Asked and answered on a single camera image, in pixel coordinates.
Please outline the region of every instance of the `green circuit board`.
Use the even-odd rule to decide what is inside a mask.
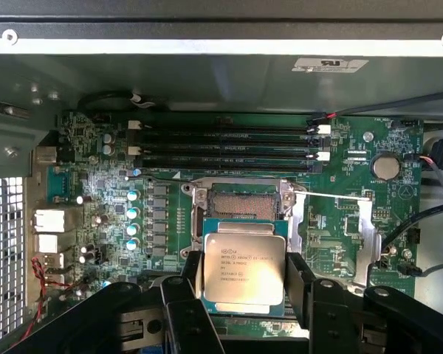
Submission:
[[[163,122],[189,122],[190,124],[216,124],[222,119],[233,125],[260,127],[304,127],[308,117],[291,114],[220,114],[220,113],[175,113],[146,112],[126,115],[106,115],[101,122],[91,121],[79,113],[70,113],[61,120],[61,155],[66,156],[57,171],[49,170],[49,181],[64,184],[61,191],[48,191],[48,200],[56,196],[62,203],[74,201],[77,195],[89,195],[92,202],[84,204],[84,222],[77,229],[78,247],[93,243],[104,247],[108,260],[99,265],[76,265],[79,275],[92,267],[99,280],[108,278],[134,281],[143,278],[145,271],[151,277],[180,271],[184,259],[182,249],[190,246],[190,211],[192,200],[181,190],[181,181],[192,181],[205,176],[287,178],[312,192],[335,195],[368,196],[373,199],[373,224],[383,235],[388,234],[401,221],[419,211],[419,188],[421,164],[403,162],[405,153],[419,153],[422,149],[421,122],[394,122],[382,117],[340,117],[331,121],[332,134],[329,145],[331,157],[316,173],[279,173],[272,171],[215,171],[178,170],[152,168],[143,171],[148,178],[126,180],[134,169],[134,161],[126,155],[126,128],[129,119],[140,119],[147,124]],[[371,132],[374,139],[365,142],[363,134]],[[102,153],[102,136],[110,133],[114,152]],[[390,152],[401,160],[400,173],[393,181],[382,181],[372,176],[370,163],[378,153]],[[269,192],[266,186],[238,185],[229,188],[242,192]],[[129,190],[137,190],[140,198],[128,201]],[[151,202],[166,200],[166,205],[154,211]],[[126,217],[129,208],[136,207],[141,213],[130,221]],[[106,225],[95,225],[95,215],[106,214]],[[356,253],[361,247],[358,229],[358,208],[348,200],[310,196],[306,199],[305,219],[299,231],[303,238],[303,257],[312,270],[319,275],[332,275],[351,279],[354,276]],[[161,234],[165,240],[156,247],[148,242],[149,226],[153,223],[166,225]],[[140,229],[135,235],[140,240],[137,251],[126,249],[130,238],[126,227],[136,223]],[[409,242],[407,235],[395,242],[396,253],[385,254],[374,267],[371,281],[375,285],[389,285],[413,296],[415,279],[404,277],[396,271],[403,261],[404,250],[412,252],[416,259],[416,243]]]

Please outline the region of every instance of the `perforated metal panel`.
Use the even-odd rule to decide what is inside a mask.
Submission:
[[[23,178],[0,178],[0,339],[24,317]]]

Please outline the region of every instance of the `white label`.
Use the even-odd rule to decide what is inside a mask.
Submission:
[[[352,74],[361,69],[369,60],[343,60],[334,58],[298,58],[293,72],[342,72]]]

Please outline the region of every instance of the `ventilation grille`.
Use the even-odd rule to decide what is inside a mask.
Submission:
[[[0,178],[0,339],[24,316],[23,178]]]

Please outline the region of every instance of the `motherboard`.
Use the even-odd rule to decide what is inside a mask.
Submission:
[[[227,242],[227,235],[237,240],[236,232],[261,232],[259,225],[267,225],[262,232],[270,241],[263,240],[272,249],[257,250],[266,267],[274,267],[265,262],[274,264],[280,259],[275,247],[280,254],[283,247],[300,252],[319,277],[414,294],[415,279],[396,267],[415,262],[418,229],[383,249],[368,279],[371,261],[363,261],[371,248],[368,230],[374,228],[380,242],[419,211],[422,166],[404,156],[422,150],[420,121],[338,117],[312,125],[309,116],[292,114],[137,111],[71,112],[59,126],[55,163],[47,167],[47,205],[36,211],[43,216],[35,220],[36,251],[57,282],[89,280],[67,292],[69,304],[113,282],[149,288],[159,277],[178,274],[189,251],[209,255],[212,243]],[[58,212],[61,229],[42,221]],[[50,234],[56,232],[54,241]],[[221,252],[228,257],[230,250]],[[219,271],[220,260],[209,260],[206,266]],[[230,311],[251,310],[217,306],[230,302],[224,288],[256,275],[230,267],[234,276],[213,282],[218,304],[201,291],[219,333],[301,335],[283,293],[281,312],[275,306],[253,310],[264,317],[275,311],[272,320],[232,319]],[[255,303],[273,305],[274,299]]]

